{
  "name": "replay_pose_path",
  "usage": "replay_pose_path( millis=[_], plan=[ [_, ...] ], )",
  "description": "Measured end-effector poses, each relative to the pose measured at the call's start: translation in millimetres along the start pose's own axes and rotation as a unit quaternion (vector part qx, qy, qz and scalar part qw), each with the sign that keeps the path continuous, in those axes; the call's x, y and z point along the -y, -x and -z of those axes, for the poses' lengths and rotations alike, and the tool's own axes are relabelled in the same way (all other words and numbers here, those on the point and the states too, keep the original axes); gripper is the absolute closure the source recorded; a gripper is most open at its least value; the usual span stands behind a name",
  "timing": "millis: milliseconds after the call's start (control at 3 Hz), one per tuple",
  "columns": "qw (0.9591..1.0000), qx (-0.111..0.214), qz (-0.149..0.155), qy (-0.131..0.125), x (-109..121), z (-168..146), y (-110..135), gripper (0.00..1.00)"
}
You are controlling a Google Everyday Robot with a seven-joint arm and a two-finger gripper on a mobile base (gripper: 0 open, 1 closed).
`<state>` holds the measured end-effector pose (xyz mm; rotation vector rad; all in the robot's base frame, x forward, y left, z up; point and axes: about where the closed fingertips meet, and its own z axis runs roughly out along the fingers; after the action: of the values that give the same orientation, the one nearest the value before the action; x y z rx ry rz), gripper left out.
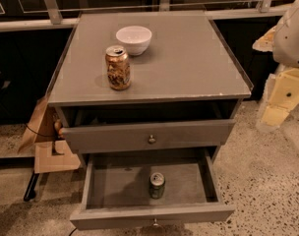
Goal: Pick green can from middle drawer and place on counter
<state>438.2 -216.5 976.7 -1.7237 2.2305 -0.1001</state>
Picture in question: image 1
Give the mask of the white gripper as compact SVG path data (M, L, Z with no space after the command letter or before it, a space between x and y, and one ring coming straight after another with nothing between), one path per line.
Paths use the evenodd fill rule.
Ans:
M275 78L269 105L262 116L262 122L269 126L280 126L299 104L299 69L290 68Z

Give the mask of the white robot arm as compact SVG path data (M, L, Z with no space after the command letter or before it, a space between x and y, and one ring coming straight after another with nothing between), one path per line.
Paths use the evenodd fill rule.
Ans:
M266 81L259 117L259 125L271 130L278 128L299 104L299 0L252 48L271 52L279 64Z

